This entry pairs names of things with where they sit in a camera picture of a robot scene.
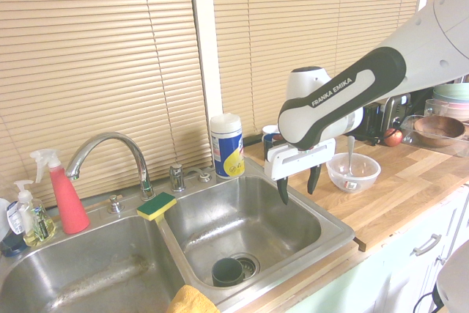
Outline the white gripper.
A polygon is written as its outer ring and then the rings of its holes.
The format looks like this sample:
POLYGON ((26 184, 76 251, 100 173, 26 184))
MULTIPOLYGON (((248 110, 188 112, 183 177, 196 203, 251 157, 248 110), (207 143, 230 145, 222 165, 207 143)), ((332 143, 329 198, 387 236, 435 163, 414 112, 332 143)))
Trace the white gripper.
POLYGON ((264 165, 265 174, 276 181, 281 201, 285 205, 289 201, 288 177, 310 169, 307 191, 313 194, 320 177, 321 164, 329 161, 334 156, 335 150, 335 139, 322 141, 305 151, 300 151, 290 144, 281 144, 268 150, 264 165))

